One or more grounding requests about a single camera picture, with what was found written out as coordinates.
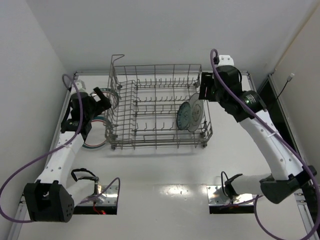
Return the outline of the white plate with grey pattern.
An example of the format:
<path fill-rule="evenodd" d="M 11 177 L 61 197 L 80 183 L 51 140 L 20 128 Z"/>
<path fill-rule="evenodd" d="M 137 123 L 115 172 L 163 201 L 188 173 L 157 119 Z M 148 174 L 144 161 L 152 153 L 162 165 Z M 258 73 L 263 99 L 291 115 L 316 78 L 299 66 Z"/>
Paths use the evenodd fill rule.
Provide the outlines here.
<path fill-rule="evenodd" d="M 194 93 L 189 99 L 190 104 L 190 122 L 187 130 L 190 133 L 195 132 L 201 124 L 204 115 L 204 101 L 199 99 L 200 94 Z"/>

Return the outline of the teal blue patterned plate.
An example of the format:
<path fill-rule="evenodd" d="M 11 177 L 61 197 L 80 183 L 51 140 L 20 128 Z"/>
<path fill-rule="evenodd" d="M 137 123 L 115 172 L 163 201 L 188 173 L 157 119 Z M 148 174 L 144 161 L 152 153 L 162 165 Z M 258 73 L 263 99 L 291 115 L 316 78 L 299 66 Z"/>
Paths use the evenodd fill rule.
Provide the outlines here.
<path fill-rule="evenodd" d="M 190 125 L 191 121 L 191 105 L 188 101 L 183 102 L 178 111 L 176 117 L 176 125 L 178 130 L 185 130 Z"/>

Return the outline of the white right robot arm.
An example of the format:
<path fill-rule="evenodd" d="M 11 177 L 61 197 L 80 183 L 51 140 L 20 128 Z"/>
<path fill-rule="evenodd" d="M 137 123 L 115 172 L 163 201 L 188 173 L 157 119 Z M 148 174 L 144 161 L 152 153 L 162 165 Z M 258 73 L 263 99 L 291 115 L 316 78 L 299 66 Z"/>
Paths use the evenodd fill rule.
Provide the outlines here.
<path fill-rule="evenodd" d="M 222 191 L 231 200 L 241 194 L 263 195 L 274 204 L 281 203 L 317 174 L 312 165 L 303 164 L 283 144 L 267 107 L 254 90 L 243 90 L 240 71 L 232 65 L 216 68 L 219 78 L 202 72 L 201 100 L 217 102 L 251 136 L 266 160 L 270 174 L 246 176 L 238 173 L 224 182 Z"/>

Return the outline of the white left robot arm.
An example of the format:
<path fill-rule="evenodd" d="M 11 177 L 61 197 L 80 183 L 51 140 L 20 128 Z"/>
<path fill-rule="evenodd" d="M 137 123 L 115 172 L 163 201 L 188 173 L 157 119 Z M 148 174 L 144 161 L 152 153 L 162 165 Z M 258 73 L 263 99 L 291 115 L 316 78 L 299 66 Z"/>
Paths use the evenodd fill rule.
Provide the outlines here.
<path fill-rule="evenodd" d="M 85 198 L 98 194 L 99 178 L 82 176 L 67 187 L 68 174 L 78 151 L 92 129 L 92 120 L 111 108 L 110 100 L 100 88 L 93 90 L 95 100 L 85 89 L 73 90 L 60 125 L 57 151 L 34 183 L 23 190 L 29 217 L 33 222 L 70 221 L 75 207 Z"/>

